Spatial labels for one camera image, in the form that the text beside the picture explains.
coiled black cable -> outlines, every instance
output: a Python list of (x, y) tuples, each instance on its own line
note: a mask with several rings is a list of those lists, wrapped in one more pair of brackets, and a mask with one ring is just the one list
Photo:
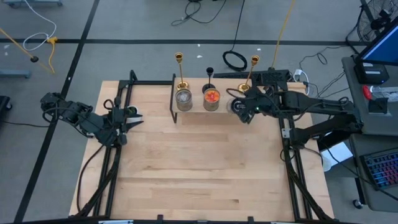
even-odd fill
[[(203, 22), (203, 21), (199, 21), (199, 20), (197, 20), (197, 19), (194, 19), (194, 18), (192, 17), (193, 15), (195, 15), (195, 14), (200, 10), (200, 8), (201, 8), (200, 1), (199, 1), (199, 0), (190, 0), (190, 1), (188, 2), (188, 4), (185, 6), (185, 17), (184, 17), (183, 19), (177, 19), (177, 20), (173, 21), (170, 25), (171, 25), (171, 26), (178, 26), (178, 25), (183, 24), (184, 22), (187, 22), (187, 21), (190, 20), (190, 19), (193, 20), (193, 21), (195, 21), (195, 22), (197, 22), (197, 23), (200, 23), (200, 24), (209, 24), (209, 23), (213, 22), (213, 20), (215, 20), (215, 19), (217, 18), (218, 14), (219, 14), (219, 13), (221, 12), (221, 10), (224, 8), (225, 2), (226, 2), (226, 0), (224, 0), (223, 5), (220, 7), (220, 9), (218, 10), (217, 14), (216, 14), (212, 19), (210, 19), (209, 21)], [(197, 4), (199, 4), (199, 8), (196, 9), (196, 8), (195, 8), (195, 5), (193, 5), (193, 7), (194, 7), (193, 13), (188, 14), (188, 13), (187, 13), (188, 6), (189, 6), (191, 3), (197, 3)]]
[[(241, 8), (241, 12), (240, 12), (240, 14), (239, 14), (239, 21), (238, 21), (238, 26), (237, 26), (237, 28), (236, 28), (235, 39), (234, 39), (234, 44), (233, 44), (233, 46), (232, 46), (232, 49), (231, 49), (231, 50), (228, 50), (228, 51), (226, 51), (226, 52), (223, 53), (223, 60), (224, 60), (224, 63), (225, 63), (230, 69), (232, 69), (232, 70), (234, 70), (234, 71), (237, 71), (237, 72), (245, 71), (245, 70), (247, 69), (247, 67), (248, 67), (248, 61), (246, 60), (246, 58), (244, 58), (243, 55), (241, 55), (241, 54), (239, 54), (239, 53), (233, 51), (233, 49), (235, 48), (235, 42), (236, 42), (236, 37), (237, 37), (237, 35), (238, 35), (239, 25), (240, 25), (240, 23), (241, 23), (241, 17), (242, 17), (244, 2), (245, 2), (245, 0), (243, 0), (243, 2), (242, 2), (242, 8)], [(228, 55), (228, 54), (233, 54), (233, 55), (237, 56), (239, 59), (242, 60), (242, 62), (243, 62), (244, 65), (243, 65), (242, 67), (237, 67), (237, 66), (231, 65), (231, 64), (227, 61), (227, 59), (226, 59), (226, 55)]]

white cable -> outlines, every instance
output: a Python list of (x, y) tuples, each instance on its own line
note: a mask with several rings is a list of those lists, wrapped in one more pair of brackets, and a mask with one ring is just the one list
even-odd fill
[[(45, 21), (51, 22), (51, 23), (54, 25), (54, 31), (51, 33), (51, 35), (48, 35), (48, 34), (46, 34), (45, 32), (38, 32), (38, 33), (33, 34), (33, 35), (31, 35), (30, 37), (28, 37), (28, 38), (26, 38), (26, 39), (24, 40), (24, 42), (22, 43), (22, 46), (24, 47), (24, 49), (25, 49), (25, 50), (28, 50), (28, 51), (32, 51), (32, 50), (36, 50), (36, 49), (38, 49), (39, 47), (41, 47), (49, 38), (51, 38), (51, 37), (54, 35), (55, 31), (57, 30), (57, 25), (56, 25), (53, 21), (51, 21), (51, 20), (49, 20), (49, 19), (46, 19), (45, 17), (43, 17), (42, 15), (40, 15), (39, 13), (37, 13), (37, 12), (32, 8), (32, 6), (30, 6), (30, 4), (27, 2), (27, 0), (24, 0), (24, 1), (25, 1), (25, 3), (28, 5), (29, 9), (32, 10), (32, 12), (34, 12), (36, 15), (38, 15), (39, 17), (41, 17), (41, 18), (44, 19)], [(45, 40), (44, 40), (41, 44), (39, 44), (38, 46), (36, 46), (36, 47), (34, 47), (34, 48), (32, 48), (32, 49), (26, 48), (26, 46), (25, 46), (26, 42), (27, 42), (30, 38), (32, 38), (32, 37), (34, 37), (34, 36), (37, 36), (37, 35), (45, 35), (46, 38), (45, 38)]]
[(293, 80), (295, 82), (298, 82), (298, 80), (296, 80), (296, 75), (298, 75), (298, 78), (300, 78), (301, 74), (304, 74), (305, 78), (307, 79), (308, 85), (307, 85), (307, 90), (306, 90), (305, 94), (308, 96), (308, 94), (310, 94), (310, 86), (309, 86), (310, 79), (308, 78), (308, 75), (303, 70), (296, 69), (296, 71), (294, 72), (294, 75), (293, 75)]

keyboard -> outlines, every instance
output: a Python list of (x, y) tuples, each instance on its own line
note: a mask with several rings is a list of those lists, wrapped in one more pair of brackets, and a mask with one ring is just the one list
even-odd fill
[(398, 148), (361, 156), (360, 159), (376, 190), (398, 186)]

jar of orange objects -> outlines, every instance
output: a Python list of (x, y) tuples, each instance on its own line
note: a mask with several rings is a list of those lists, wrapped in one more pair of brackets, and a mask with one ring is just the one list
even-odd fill
[(220, 93), (215, 88), (209, 88), (203, 95), (203, 107), (207, 111), (215, 111), (218, 109), (220, 102)]

red object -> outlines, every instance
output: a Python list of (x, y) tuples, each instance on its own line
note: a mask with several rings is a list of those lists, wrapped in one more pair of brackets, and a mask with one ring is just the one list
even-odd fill
[(372, 99), (372, 93), (369, 90), (368, 86), (362, 86), (362, 92), (363, 92), (363, 95), (365, 96), (365, 98), (367, 100), (371, 100)]

